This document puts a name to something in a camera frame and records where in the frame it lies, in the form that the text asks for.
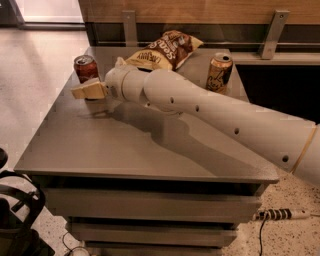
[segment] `terrazzo floor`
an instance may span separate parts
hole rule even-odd
[[[9,154],[5,168],[14,168],[73,71],[74,58],[88,46],[85,31],[0,28],[0,147]],[[280,182],[262,195],[261,208],[304,208],[319,215],[320,190],[282,170],[278,173]],[[44,209],[33,225],[57,256],[66,253],[65,224]],[[259,255],[260,226],[260,221],[241,224],[237,239],[223,248],[223,255]],[[262,241],[265,256],[320,256],[320,217],[267,221]],[[79,245],[71,235],[65,243],[70,248]]]

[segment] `brown chip bag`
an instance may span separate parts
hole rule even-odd
[[[172,30],[134,53],[126,59],[126,63],[147,70],[176,70],[202,44],[202,41],[193,36]]]

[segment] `soda can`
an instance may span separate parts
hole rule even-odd
[[[232,66],[233,61],[230,54],[223,52],[215,53],[210,61],[206,89],[226,94]]]
[[[73,67],[81,84],[99,77],[97,63],[90,55],[81,55],[75,58]]]

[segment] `red soda can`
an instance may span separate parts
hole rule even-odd
[[[73,67],[81,84],[89,79],[99,77],[97,63],[90,55],[81,55],[75,58]]]

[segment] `drawer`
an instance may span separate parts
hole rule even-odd
[[[255,196],[94,189],[45,193],[48,209],[64,217],[241,223],[261,205]]]
[[[146,246],[87,243],[92,255],[112,256],[222,256],[221,250],[208,247]]]
[[[68,231],[80,241],[202,247],[228,246],[237,235],[219,226],[168,222],[70,223]]]

